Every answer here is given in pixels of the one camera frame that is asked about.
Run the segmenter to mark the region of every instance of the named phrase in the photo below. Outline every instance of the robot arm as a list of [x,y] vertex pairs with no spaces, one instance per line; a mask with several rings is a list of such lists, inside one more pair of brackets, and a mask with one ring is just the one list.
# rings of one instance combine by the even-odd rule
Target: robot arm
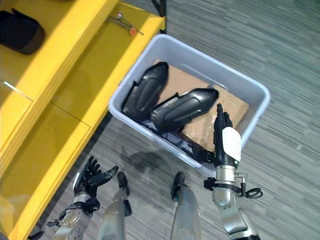
[[91,156],[83,170],[77,173],[73,184],[73,203],[65,208],[58,220],[51,223],[60,226],[53,240],[83,239],[93,212],[100,208],[96,198],[98,187],[109,182],[119,169],[114,166],[102,172],[99,167],[98,161]]
[[216,178],[209,177],[204,187],[212,191],[212,200],[219,210],[224,228],[232,240],[260,240],[258,232],[249,216],[237,204],[237,197],[257,199],[262,197],[260,188],[246,191],[246,173],[236,172],[241,160],[241,138],[232,128],[227,112],[217,105],[217,118],[214,122]]

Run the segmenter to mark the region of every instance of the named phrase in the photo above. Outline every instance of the black case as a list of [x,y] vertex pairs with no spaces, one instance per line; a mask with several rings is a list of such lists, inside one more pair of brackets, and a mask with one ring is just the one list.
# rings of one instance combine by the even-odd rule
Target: black case
[[218,96],[214,88],[196,88],[182,96],[176,94],[153,108],[151,121],[157,130],[171,132],[206,114]]
[[0,11],[0,44],[22,54],[32,54],[40,48],[45,31],[33,18],[11,9]]
[[135,121],[145,120],[151,108],[157,104],[168,77],[169,65],[166,62],[161,61],[149,67],[139,84],[134,83],[122,106],[123,113]]

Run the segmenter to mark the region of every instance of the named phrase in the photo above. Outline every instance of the white label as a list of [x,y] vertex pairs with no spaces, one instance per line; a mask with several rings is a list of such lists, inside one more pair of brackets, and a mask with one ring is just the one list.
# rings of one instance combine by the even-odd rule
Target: white label
[[224,152],[238,162],[241,159],[241,136],[232,127],[226,127],[222,130],[222,145]]

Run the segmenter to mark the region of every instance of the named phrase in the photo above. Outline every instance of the plastic bin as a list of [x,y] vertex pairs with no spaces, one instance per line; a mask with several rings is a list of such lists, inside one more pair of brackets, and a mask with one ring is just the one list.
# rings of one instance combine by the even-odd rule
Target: plastic bin
[[244,147],[249,136],[253,132],[259,117],[264,113],[270,102],[268,89],[250,77],[243,75],[175,38],[164,34],[159,34],[150,41],[146,49],[142,52],[141,56],[137,59],[136,63],[118,86],[109,102],[108,108],[111,114],[152,141],[158,143],[190,166],[194,168],[203,168],[204,170],[207,169],[170,142],[122,113],[122,104],[129,94],[133,82],[139,81],[145,70],[152,66],[157,59],[166,61],[168,64],[206,81],[209,84],[219,84],[250,105],[248,112],[237,127],[241,135],[242,147]]

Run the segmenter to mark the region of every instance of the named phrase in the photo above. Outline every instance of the yellow shelf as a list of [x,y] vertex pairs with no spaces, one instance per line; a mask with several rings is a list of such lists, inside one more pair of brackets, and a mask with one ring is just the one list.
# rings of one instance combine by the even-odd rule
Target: yellow shelf
[[143,35],[104,23],[51,100],[90,127],[100,123],[118,84],[164,25],[163,18],[126,3],[118,3],[110,16],[118,12]]
[[81,152],[89,127],[49,104],[0,181],[0,232],[23,240]]
[[[104,23],[7,162],[0,179],[0,232],[10,240],[30,234],[107,113],[118,84],[164,26],[163,18],[125,3],[116,5],[112,15],[118,12],[143,35],[130,36],[128,30]],[[26,112],[33,102],[27,101]]]
[[86,48],[118,0],[4,0],[36,19],[44,28],[43,46],[23,55],[0,45],[0,80],[24,93],[31,101],[15,128],[1,139],[0,169],[6,169],[75,61]]
[[15,129],[32,101],[0,81],[0,148]]

